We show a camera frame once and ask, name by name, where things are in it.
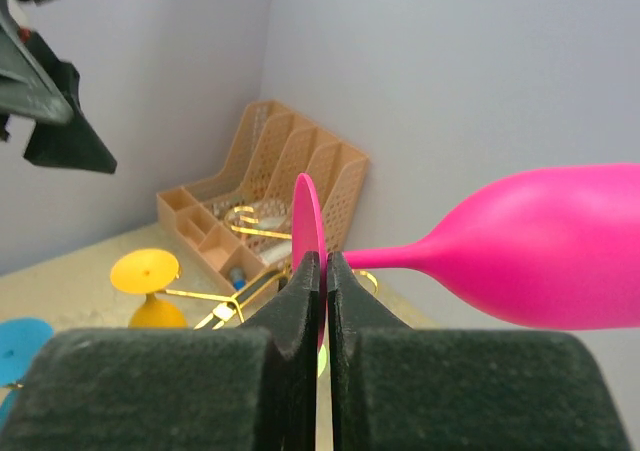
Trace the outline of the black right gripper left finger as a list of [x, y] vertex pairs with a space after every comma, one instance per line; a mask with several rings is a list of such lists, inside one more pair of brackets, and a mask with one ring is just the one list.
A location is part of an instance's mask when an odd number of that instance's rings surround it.
[[73, 329], [35, 357], [5, 450], [311, 450], [320, 263], [244, 324]]

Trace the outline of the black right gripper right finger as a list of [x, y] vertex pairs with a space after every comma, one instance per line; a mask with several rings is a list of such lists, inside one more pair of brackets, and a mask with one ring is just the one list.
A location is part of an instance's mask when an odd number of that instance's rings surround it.
[[572, 335], [414, 329], [327, 265], [338, 450], [627, 450], [600, 368]]

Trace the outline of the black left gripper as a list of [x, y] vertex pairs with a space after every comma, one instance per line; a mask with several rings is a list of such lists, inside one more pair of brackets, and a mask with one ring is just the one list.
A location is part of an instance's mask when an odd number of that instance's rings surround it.
[[81, 109], [79, 72], [66, 61], [47, 71], [53, 80], [20, 39], [9, 0], [1, 0], [1, 114], [48, 123], [35, 125], [23, 158], [34, 166], [114, 174], [115, 157]]

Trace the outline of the green plastic wine glass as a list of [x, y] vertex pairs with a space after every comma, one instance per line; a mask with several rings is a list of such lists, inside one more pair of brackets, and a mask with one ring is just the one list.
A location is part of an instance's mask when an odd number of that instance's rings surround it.
[[318, 351], [317, 358], [317, 376], [320, 377], [326, 369], [328, 363], [328, 352], [325, 345], [322, 345]]

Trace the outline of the orange plastic wine glass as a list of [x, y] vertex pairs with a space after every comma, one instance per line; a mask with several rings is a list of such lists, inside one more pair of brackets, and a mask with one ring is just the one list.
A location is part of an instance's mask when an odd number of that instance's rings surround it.
[[130, 328], [186, 328], [183, 312], [159, 297], [179, 277], [178, 259], [160, 248], [143, 248], [121, 257], [111, 268], [112, 286], [125, 294], [144, 297], [129, 320]]

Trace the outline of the pink plastic wine glass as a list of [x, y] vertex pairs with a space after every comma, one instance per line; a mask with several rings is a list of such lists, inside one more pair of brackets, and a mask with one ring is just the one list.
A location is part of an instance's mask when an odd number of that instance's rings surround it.
[[639, 323], [639, 167], [534, 169], [452, 209], [422, 239], [351, 250], [355, 269], [422, 272], [497, 319], [550, 330]]

